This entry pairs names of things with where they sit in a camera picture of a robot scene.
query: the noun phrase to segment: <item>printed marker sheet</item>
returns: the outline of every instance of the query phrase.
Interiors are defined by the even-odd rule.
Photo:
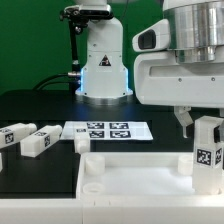
[[[61,140],[73,140],[74,129],[83,122],[67,121]],[[153,140],[146,122],[84,122],[92,140]]]

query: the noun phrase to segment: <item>white cube with marker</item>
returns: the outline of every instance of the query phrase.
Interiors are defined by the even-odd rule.
[[[90,152],[90,136],[86,122],[76,122],[73,126],[75,152]]]
[[[214,129],[222,118],[204,116],[195,122],[192,185],[198,194],[218,194],[222,188],[223,142],[215,142]]]
[[[0,148],[18,143],[37,130],[35,124],[14,124],[0,128]]]
[[[60,139],[60,125],[45,126],[20,142],[21,155],[36,157]]]

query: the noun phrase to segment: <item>black table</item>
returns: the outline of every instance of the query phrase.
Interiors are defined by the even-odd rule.
[[[93,152],[191,152],[173,107],[131,104],[102,107],[76,102],[68,91],[16,90],[0,96],[0,128],[35,123],[39,128],[65,121],[146,121],[153,141],[92,141]],[[218,110],[194,109],[193,119],[219,116]],[[20,155],[20,145],[0,149],[0,198],[74,198],[80,156],[73,141],[59,141],[36,158]]]

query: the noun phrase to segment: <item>black cable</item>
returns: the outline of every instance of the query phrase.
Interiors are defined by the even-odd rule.
[[[76,43],[76,31],[75,31],[76,27],[74,26],[72,21],[69,21],[68,24],[69,24],[71,50],[72,50],[72,71],[80,72],[81,69],[80,69],[79,58],[78,58],[78,47]]]
[[[61,77],[68,77],[68,74],[52,75],[52,76],[42,80],[41,82],[39,82],[36,86],[33,87],[33,90],[37,90],[40,86],[42,86],[43,84],[45,84],[46,82],[48,82],[50,80],[61,78]]]
[[[42,90],[44,87],[49,86],[49,85],[54,85],[54,84],[69,84],[69,82],[48,82],[42,85],[39,90]]]
[[[129,0],[126,1],[126,5],[125,5],[125,8],[124,8],[124,12],[123,12],[123,15],[121,16],[121,23],[123,22],[125,16],[126,16],[126,13],[127,13],[127,9],[128,9],[128,5],[129,5]]]

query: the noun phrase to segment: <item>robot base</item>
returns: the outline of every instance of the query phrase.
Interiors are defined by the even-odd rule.
[[[123,103],[130,103],[132,102],[133,99],[133,91],[128,90],[128,92],[125,93],[124,96],[117,97],[117,98],[95,98],[95,97],[89,97],[85,95],[83,91],[78,89],[76,91],[76,100],[93,104],[93,105],[105,105],[105,106],[114,106],[114,105],[119,105]]]

